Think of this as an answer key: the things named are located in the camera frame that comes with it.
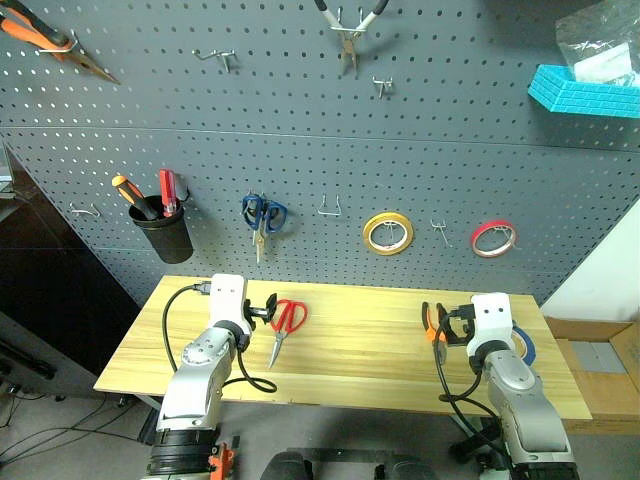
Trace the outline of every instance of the yellow tape roll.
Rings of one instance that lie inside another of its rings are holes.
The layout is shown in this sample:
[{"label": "yellow tape roll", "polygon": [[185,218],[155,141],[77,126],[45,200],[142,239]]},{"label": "yellow tape roll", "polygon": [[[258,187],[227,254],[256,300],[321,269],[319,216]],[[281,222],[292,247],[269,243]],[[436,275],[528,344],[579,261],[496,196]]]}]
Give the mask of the yellow tape roll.
[{"label": "yellow tape roll", "polygon": [[[379,245],[373,241],[373,231],[381,225],[398,225],[402,228],[402,238],[391,245]],[[393,255],[400,253],[413,240],[413,227],[407,217],[401,213],[384,212],[372,217],[362,230],[362,239],[367,248],[378,255]]]}]

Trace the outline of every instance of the plastic bag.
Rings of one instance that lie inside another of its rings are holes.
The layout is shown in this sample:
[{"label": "plastic bag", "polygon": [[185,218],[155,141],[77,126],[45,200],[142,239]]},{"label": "plastic bag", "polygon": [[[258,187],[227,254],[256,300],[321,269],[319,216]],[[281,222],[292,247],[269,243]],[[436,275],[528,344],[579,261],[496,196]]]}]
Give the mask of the plastic bag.
[{"label": "plastic bag", "polygon": [[556,22],[576,80],[640,86],[640,1],[605,0]]}]

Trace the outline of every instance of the screwdriver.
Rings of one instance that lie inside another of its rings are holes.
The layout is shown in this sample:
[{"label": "screwdriver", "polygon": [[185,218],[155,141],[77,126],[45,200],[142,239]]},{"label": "screwdriver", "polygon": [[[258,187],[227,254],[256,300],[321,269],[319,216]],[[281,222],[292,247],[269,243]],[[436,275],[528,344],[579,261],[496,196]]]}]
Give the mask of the screwdriver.
[{"label": "screwdriver", "polygon": [[111,185],[118,189],[118,192],[126,201],[140,210],[147,220],[156,220],[158,218],[158,212],[149,205],[149,202],[142,196],[138,187],[131,183],[127,177],[116,175],[111,180]]},{"label": "screwdriver", "polygon": [[162,193],[162,204],[164,205],[164,216],[170,217],[177,210],[176,201],[176,180],[173,170],[161,168],[158,172],[160,178],[160,192]]}]

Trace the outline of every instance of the tape roll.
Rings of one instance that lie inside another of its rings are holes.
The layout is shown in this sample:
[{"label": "tape roll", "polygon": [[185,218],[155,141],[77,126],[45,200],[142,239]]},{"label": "tape roll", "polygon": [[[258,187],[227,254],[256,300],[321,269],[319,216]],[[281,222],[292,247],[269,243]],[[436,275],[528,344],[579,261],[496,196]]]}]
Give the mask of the tape roll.
[{"label": "tape roll", "polygon": [[[509,233],[505,236],[504,244],[500,245],[498,248],[494,248],[493,250],[480,250],[477,246],[478,239],[489,230],[502,230]],[[471,234],[471,249],[473,250],[473,253],[483,258],[499,257],[513,248],[517,238],[518,235],[516,234],[516,227],[511,223],[506,220],[493,220],[480,225]]]},{"label": "tape roll", "polygon": [[523,352],[521,358],[524,363],[531,366],[531,364],[533,364],[533,361],[536,359],[536,347],[533,344],[531,337],[516,325],[513,326],[513,337],[522,342]]},{"label": "tape roll", "polygon": [[[373,241],[373,231],[380,226],[397,225],[402,228],[402,238],[391,245],[380,245]],[[372,217],[362,230],[362,239],[367,248],[378,255],[394,255],[409,246],[413,240],[413,227],[407,217],[397,212],[384,212]]]}]

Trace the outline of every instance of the floor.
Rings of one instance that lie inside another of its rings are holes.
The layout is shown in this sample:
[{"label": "floor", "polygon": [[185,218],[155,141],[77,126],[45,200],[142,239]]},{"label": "floor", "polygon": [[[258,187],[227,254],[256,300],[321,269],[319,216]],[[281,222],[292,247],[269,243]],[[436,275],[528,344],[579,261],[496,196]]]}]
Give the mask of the floor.
[{"label": "floor", "polygon": [[[6,397],[0,402],[0,424],[7,418],[10,403]],[[50,397],[21,401],[10,426],[0,430],[0,451],[37,431],[72,425],[100,404],[99,400],[80,398],[67,398],[63,402],[55,402]],[[103,430],[136,438],[149,407],[136,401],[128,408],[121,418]],[[250,403],[224,403],[222,408],[221,440],[230,441],[234,435],[240,436],[234,480],[259,479],[269,459],[290,447],[393,450],[428,461],[440,480],[478,478],[473,462],[457,465],[446,453],[452,442],[464,438],[448,417]],[[123,412],[114,401],[108,401],[97,415],[78,428],[96,428]],[[0,460],[6,461],[55,433],[32,438],[0,456]],[[81,435],[84,433],[65,433],[29,453]],[[640,479],[640,436],[578,435],[571,436],[570,440],[582,480]],[[89,434],[67,446],[2,467],[0,479],[135,480],[145,474],[149,450],[145,445],[125,439]],[[373,467],[365,463],[330,463],[317,465],[315,471],[319,479],[369,480],[373,478]]]}]

